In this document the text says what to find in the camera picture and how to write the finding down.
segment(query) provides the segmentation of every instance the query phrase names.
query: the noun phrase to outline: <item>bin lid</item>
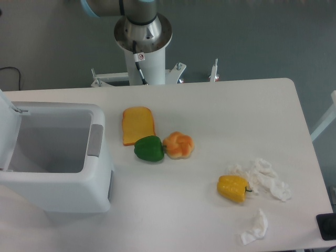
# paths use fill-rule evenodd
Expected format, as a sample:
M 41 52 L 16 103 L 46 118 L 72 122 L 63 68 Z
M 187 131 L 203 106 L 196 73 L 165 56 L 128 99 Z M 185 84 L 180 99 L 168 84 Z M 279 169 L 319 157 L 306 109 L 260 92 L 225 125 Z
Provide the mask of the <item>bin lid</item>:
M 12 159 L 21 124 L 21 110 L 0 89 L 0 170 L 6 171 Z

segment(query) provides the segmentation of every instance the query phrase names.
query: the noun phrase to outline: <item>black cable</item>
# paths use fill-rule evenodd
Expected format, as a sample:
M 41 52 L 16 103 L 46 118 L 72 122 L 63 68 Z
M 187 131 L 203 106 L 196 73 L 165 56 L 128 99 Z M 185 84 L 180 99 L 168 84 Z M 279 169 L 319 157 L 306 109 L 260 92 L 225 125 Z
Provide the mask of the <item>black cable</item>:
M 2 67 L 2 68 L 0 68 L 0 71 L 1 70 L 5 70 L 5 69 L 15 69 L 15 70 L 18 71 L 18 73 L 19 73 L 19 91 L 21 91 L 21 86 L 20 86 L 20 83 L 21 83 L 21 72 L 20 72 L 20 70 L 17 69 L 16 67 Z
M 330 251 L 332 251 L 334 248 L 336 248 L 336 246 L 333 246 L 333 247 L 327 249 L 325 252 L 330 252 Z
M 137 52 L 136 52 L 136 46 L 137 45 L 137 42 L 135 41 L 135 40 L 133 40 L 133 54 L 136 54 Z M 135 65 L 136 65 L 136 68 L 137 68 L 137 70 L 139 71 L 139 74 L 140 74 L 140 78 L 141 78 L 141 80 L 142 80 L 142 84 L 143 85 L 148 85 L 148 82 L 145 80 L 145 77 L 144 77 L 144 75 L 143 75 L 143 73 L 142 73 L 142 71 L 141 71 L 141 68 L 140 68 L 140 64 L 139 64 L 139 62 L 135 62 Z

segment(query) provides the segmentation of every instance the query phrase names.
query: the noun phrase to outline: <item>open bin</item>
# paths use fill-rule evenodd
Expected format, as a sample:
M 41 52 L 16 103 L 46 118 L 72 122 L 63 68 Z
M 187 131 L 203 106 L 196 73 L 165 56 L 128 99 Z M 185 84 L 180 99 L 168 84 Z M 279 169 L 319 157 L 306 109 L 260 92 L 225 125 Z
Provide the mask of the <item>open bin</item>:
M 0 184 L 51 212 L 110 208 L 105 117 L 92 104 L 17 102 L 0 91 Z

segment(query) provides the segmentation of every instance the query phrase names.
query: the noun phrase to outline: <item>white table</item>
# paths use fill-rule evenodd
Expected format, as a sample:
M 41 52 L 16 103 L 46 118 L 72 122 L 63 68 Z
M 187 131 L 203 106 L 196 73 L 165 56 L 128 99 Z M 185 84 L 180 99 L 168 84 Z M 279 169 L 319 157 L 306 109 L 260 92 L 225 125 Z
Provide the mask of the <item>white table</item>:
M 329 247 L 315 216 L 332 212 L 294 84 L 289 79 L 182 85 L 7 92 L 12 101 L 94 103 L 106 115 L 116 168 L 105 214 L 45 213 L 0 187 L 1 251 L 275 251 Z M 124 109 L 146 106 L 157 135 L 181 131 L 195 140 L 187 160 L 139 161 L 122 145 Z M 216 192 L 230 164 L 273 164 L 293 197 L 269 194 L 235 204 Z M 263 240 L 243 246 L 258 208 L 268 218 Z

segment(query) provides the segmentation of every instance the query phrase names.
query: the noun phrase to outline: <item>tissue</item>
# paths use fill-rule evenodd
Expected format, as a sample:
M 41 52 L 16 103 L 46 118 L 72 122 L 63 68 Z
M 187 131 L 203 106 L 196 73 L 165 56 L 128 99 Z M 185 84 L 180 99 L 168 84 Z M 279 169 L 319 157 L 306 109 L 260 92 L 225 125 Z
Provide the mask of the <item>tissue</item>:
M 268 221 L 266 215 L 260 208 L 254 217 L 253 227 L 240 235 L 243 244 L 247 245 L 257 239 L 262 239 L 266 234 L 267 227 Z
M 283 202 L 289 200 L 292 196 L 289 185 L 279 179 L 272 165 L 264 159 L 256 159 L 248 170 L 243 170 L 240 165 L 231 166 L 228 173 L 245 178 L 256 194 L 259 193 L 259 188 L 262 186 L 268 189 L 275 198 Z

